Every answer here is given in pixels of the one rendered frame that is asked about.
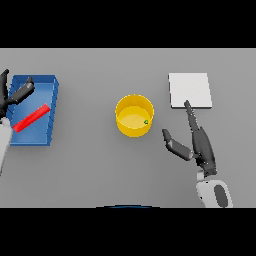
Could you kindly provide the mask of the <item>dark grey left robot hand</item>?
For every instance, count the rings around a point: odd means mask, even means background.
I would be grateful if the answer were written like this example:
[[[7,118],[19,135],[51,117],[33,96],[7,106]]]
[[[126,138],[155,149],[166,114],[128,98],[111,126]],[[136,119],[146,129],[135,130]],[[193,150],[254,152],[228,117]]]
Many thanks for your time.
[[[26,83],[15,91],[11,96],[8,96],[7,91],[7,75],[9,70],[5,69],[0,74],[0,120],[6,116],[9,105],[18,105],[34,92],[34,81],[32,77],[26,80]]]

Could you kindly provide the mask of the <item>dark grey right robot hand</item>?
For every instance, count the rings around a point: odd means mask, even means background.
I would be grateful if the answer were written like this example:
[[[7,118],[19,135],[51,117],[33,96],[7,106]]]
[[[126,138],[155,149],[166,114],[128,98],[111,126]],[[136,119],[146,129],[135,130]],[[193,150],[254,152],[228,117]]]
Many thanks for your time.
[[[174,140],[167,129],[162,130],[163,139],[167,150],[185,161],[194,159],[202,169],[203,177],[217,174],[216,160],[207,133],[202,126],[198,126],[197,119],[188,100],[184,102],[188,116],[188,124],[192,135],[192,146],[190,149]]]

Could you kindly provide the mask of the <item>red beaker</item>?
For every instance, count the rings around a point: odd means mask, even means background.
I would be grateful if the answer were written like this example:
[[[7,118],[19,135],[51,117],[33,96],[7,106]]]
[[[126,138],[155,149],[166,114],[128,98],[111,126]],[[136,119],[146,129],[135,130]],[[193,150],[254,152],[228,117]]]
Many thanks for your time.
[[[50,107],[47,104],[44,104],[37,108],[35,111],[31,112],[28,116],[20,120],[18,123],[13,125],[13,130],[18,133],[28,126],[30,126],[32,123],[43,117],[46,113],[50,111]]]

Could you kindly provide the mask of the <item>pale square measuring scale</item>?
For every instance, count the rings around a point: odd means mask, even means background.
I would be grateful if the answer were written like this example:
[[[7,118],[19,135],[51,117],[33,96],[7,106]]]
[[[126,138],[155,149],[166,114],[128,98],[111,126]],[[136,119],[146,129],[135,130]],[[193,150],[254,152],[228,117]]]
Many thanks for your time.
[[[206,73],[169,73],[170,104],[183,108],[188,100],[193,108],[210,109],[212,99]]]

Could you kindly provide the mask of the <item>yellow bowl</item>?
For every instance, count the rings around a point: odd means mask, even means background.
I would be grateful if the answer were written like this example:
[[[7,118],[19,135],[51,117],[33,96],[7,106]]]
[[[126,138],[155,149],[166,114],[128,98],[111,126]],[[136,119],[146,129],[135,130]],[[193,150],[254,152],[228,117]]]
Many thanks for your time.
[[[144,136],[151,128],[154,106],[140,94],[129,94],[121,98],[115,107],[116,125],[119,131],[130,138]]]

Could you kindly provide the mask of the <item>blue tray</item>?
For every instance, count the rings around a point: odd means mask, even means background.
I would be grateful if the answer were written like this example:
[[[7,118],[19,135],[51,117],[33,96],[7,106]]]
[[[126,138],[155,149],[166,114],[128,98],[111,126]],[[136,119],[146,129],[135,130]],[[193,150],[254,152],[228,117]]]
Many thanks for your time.
[[[33,78],[34,92],[19,105],[8,107],[6,115],[11,125],[14,126],[44,104],[48,105],[50,111],[24,130],[20,132],[14,131],[11,146],[49,146],[54,128],[59,82],[55,75],[14,75],[8,96],[11,96],[22,87],[29,77]]]

